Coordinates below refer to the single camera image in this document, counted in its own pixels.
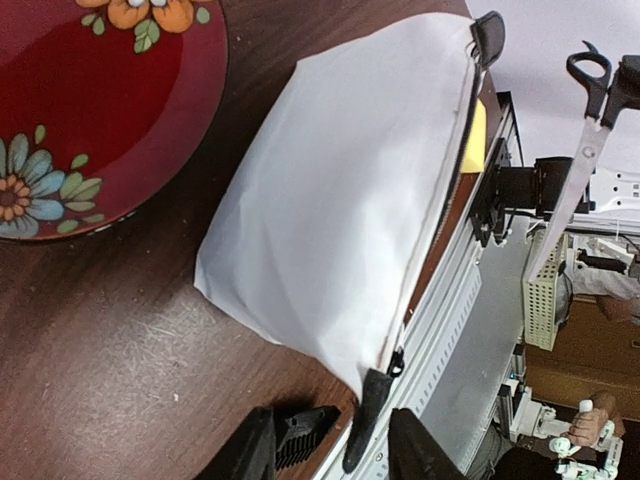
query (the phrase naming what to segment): brown tabletop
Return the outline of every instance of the brown tabletop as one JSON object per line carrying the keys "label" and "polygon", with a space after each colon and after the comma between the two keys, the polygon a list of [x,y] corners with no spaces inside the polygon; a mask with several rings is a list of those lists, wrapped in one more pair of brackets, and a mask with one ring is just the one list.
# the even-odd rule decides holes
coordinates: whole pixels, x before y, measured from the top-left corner
{"label": "brown tabletop", "polygon": [[[296,60],[463,0],[223,1],[230,69],[212,127],[136,216],[90,237],[0,246],[0,477],[190,479],[254,406],[336,404],[350,392],[315,360],[262,341],[192,287],[197,248]],[[495,98],[488,96],[494,112]],[[452,229],[475,177],[460,184]],[[419,297],[442,255],[434,247]]]}

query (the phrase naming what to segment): yellow object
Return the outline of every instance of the yellow object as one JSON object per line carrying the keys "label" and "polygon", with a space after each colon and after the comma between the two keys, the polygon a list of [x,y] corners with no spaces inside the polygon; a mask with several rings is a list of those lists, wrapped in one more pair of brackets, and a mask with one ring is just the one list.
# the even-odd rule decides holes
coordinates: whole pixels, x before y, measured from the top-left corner
{"label": "yellow object", "polygon": [[467,143],[460,173],[484,172],[484,155],[487,145],[487,109],[480,100],[476,105],[473,127]]}

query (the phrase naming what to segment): screw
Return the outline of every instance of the screw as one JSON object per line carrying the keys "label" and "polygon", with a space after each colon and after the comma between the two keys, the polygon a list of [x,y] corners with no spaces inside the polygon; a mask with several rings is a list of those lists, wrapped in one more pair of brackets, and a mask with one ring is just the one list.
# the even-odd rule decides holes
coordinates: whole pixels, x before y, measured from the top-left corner
{"label": "screw", "polygon": [[593,158],[596,156],[595,150],[591,147],[584,147],[582,149],[582,154],[587,158]]}

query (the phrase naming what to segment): white bag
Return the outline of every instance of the white bag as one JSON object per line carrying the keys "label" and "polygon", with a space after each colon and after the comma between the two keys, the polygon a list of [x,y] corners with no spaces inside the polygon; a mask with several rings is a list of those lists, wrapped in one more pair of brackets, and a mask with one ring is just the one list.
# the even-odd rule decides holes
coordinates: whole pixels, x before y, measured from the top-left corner
{"label": "white bag", "polygon": [[198,253],[206,298],[359,398],[458,178],[482,77],[473,24],[419,15],[301,60]]}

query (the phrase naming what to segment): plastic basket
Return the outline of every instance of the plastic basket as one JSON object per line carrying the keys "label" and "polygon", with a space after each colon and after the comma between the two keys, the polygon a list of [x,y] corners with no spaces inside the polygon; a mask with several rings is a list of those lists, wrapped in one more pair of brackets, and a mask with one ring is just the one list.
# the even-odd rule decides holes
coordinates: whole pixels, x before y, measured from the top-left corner
{"label": "plastic basket", "polygon": [[[529,262],[542,244],[545,231],[539,230],[533,236]],[[525,332],[524,339],[529,345],[543,350],[553,350],[558,334],[556,325],[556,298],[558,269],[567,258],[568,237],[563,235],[553,250],[535,282],[523,280]]]}

